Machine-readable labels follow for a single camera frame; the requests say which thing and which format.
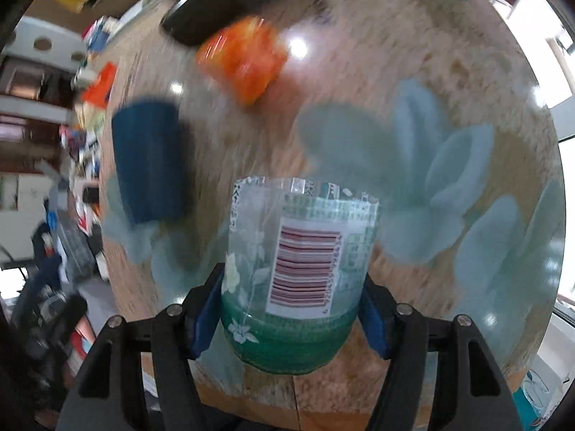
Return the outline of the cut clear plastic bottle cup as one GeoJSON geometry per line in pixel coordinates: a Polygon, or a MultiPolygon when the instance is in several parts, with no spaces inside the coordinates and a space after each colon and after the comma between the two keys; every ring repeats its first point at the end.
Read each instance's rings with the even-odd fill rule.
{"type": "Polygon", "coordinates": [[[278,375],[330,362],[357,316],[379,214],[374,196],[331,182],[235,183],[221,323],[243,362],[278,375]]]}

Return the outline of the dark blue cup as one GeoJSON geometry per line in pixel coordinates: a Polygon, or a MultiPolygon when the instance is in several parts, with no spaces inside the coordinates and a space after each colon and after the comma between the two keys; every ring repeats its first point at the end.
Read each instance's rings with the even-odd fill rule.
{"type": "Polygon", "coordinates": [[[141,99],[111,120],[114,159],[124,210],[133,225],[171,221],[186,210],[182,127],[174,104],[141,99]]]}

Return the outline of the orange shopping bag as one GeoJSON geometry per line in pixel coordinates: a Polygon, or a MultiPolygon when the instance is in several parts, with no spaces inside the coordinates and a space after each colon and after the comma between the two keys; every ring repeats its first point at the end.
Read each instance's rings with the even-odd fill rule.
{"type": "Polygon", "coordinates": [[[98,73],[96,80],[82,93],[82,101],[96,108],[105,110],[108,105],[116,72],[117,66],[112,62],[108,62],[100,73],[98,73]]]}

